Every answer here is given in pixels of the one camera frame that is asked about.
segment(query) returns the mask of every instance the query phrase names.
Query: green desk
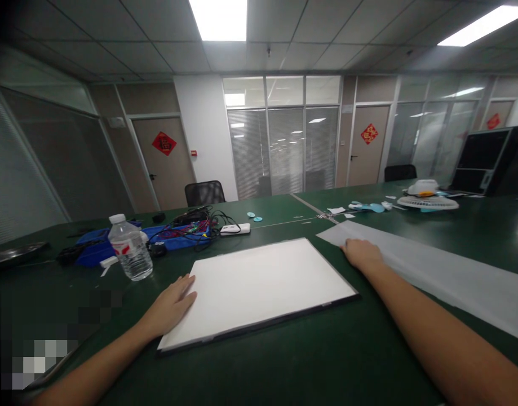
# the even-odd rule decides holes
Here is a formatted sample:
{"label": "green desk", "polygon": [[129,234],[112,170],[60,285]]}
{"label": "green desk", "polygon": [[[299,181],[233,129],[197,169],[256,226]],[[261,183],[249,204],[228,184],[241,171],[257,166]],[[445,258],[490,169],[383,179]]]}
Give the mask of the green desk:
{"label": "green desk", "polygon": [[[400,196],[404,186],[394,182],[297,196],[326,211],[352,200],[381,202],[385,195]],[[100,268],[60,268],[54,262],[1,273],[1,323],[12,324],[6,334],[12,339],[13,355],[21,356],[20,351],[34,345],[34,339],[75,339],[81,345],[56,376],[61,377],[132,326],[159,292],[191,270],[196,259],[305,236],[361,293],[362,300],[161,359],[155,357],[156,340],[120,376],[101,404],[433,406],[444,401],[368,282],[337,247],[316,237],[333,226],[331,221],[316,218],[313,209],[288,195],[215,208],[240,223],[247,222],[248,211],[264,220],[251,223],[251,234],[219,239],[201,253],[184,249],[156,259],[152,276],[138,283],[128,280],[118,264],[104,278],[99,277]],[[166,213],[172,218],[183,211]],[[137,218],[145,220],[144,227],[151,226],[151,215]],[[512,197],[465,198],[461,208],[450,213],[393,209],[358,213],[352,220],[518,273],[518,200]],[[70,245],[73,240],[64,237],[77,228],[107,225],[107,220],[60,225],[20,239],[19,244],[49,241],[54,248],[33,261],[41,262]],[[17,241],[6,245],[16,246]],[[517,338],[442,305],[518,365]],[[21,348],[24,340],[31,344]]]}

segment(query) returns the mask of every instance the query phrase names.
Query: power strip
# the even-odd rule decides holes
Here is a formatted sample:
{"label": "power strip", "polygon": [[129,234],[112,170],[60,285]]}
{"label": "power strip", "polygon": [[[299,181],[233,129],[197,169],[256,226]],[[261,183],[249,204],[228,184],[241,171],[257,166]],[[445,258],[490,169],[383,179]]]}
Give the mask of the power strip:
{"label": "power strip", "polygon": [[245,223],[245,224],[230,224],[228,226],[223,226],[221,228],[221,236],[229,236],[229,235],[238,235],[238,234],[249,234],[251,231],[251,224]]}

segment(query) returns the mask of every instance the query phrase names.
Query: forearm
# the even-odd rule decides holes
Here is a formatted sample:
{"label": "forearm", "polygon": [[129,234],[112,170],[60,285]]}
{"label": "forearm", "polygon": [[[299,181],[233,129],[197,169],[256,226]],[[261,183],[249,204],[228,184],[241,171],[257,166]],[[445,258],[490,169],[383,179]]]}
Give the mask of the forearm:
{"label": "forearm", "polygon": [[134,326],[41,393],[32,405],[94,405],[149,341]]}
{"label": "forearm", "polygon": [[451,403],[518,405],[518,368],[499,351],[384,263],[361,271]]}

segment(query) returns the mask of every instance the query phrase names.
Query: chair backrest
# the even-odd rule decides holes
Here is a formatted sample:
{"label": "chair backrest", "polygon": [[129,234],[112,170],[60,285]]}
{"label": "chair backrest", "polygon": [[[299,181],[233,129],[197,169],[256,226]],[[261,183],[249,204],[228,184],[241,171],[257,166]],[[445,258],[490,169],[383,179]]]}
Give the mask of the chair backrest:
{"label": "chair backrest", "polygon": [[387,166],[384,169],[384,181],[416,179],[417,168],[414,165]]}
{"label": "chair backrest", "polygon": [[224,203],[226,201],[223,186],[221,186],[221,182],[218,180],[186,185],[185,198],[187,199],[188,207]]}

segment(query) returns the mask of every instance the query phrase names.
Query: plastic bottle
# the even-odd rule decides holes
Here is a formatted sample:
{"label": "plastic bottle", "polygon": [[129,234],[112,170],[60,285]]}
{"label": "plastic bottle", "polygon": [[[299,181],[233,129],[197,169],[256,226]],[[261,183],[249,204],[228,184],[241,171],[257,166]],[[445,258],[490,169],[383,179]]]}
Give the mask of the plastic bottle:
{"label": "plastic bottle", "polygon": [[144,279],[153,271],[152,259],[144,244],[140,230],[125,221],[124,214],[109,217],[112,229],[108,239],[123,271],[132,281]]}

